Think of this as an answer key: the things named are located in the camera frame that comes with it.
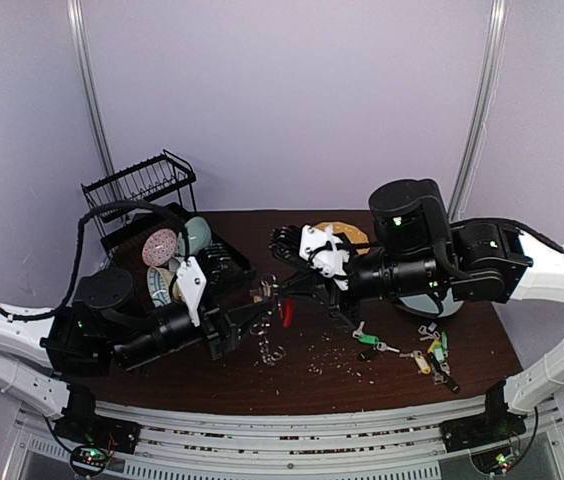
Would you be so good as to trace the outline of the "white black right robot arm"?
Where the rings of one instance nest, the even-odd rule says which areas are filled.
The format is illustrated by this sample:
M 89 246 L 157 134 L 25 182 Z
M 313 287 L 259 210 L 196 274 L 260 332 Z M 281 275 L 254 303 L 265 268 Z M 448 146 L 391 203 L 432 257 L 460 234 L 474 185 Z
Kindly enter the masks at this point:
M 375 239 L 347 241 L 332 227 L 273 231 L 272 255 L 295 268 L 285 297 L 312 298 L 350 327 L 366 299 L 426 296 L 457 302 L 547 300 L 564 304 L 564 245 L 503 218 L 450 222 L 437 183 L 402 179 L 369 197 Z M 477 415 L 445 421 L 448 451 L 471 449 L 525 432 L 525 418 L 564 386 L 564 339 L 523 372 L 492 386 Z

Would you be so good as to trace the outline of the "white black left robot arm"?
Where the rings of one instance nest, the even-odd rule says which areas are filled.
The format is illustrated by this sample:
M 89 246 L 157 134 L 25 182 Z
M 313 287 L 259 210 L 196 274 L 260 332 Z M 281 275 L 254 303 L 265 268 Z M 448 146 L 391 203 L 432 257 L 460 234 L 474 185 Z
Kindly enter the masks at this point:
M 133 453 L 136 422 L 96 412 L 96 398 L 70 377 L 105 377 L 112 363 L 133 370 L 186 347 L 204 343 L 213 358 L 237 349 L 251 326 L 277 307 L 274 294 L 221 309 L 215 285 L 232 288 L 200 266 L 186 246 L 166 302 L 145 310 L 132 274 L 110 266 L 91 276 L 70 276 L 67 293 L 50 310 L 0 305 L 0 389 L 53 421 L 52 433 L 92 448 Z

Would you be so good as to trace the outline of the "red handled key ring holder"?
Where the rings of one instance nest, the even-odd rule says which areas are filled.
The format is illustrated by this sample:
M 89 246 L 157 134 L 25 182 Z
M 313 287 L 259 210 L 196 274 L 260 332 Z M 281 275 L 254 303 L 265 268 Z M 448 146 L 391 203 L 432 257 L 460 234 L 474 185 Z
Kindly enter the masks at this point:
M 257 338 L 262 363 L 269 367 L 275 367 L 286 356 L 284 347 L 282 345 L 272 347 L 269 339 L 274 321 L 279 320 L 282 324 L 280 306 L 287 299 L 279 296 L 277 291 L 278 285 L 277 277 L 274 274 L 267 273 L 261 277 L 257 287 L 250 291 L 253 303 L 255 295 L 261 296 L 263 300 L 271 299 L 277 301 L 277 309 L 271 315 L 262 318 L 249 328 L 250 335 Z

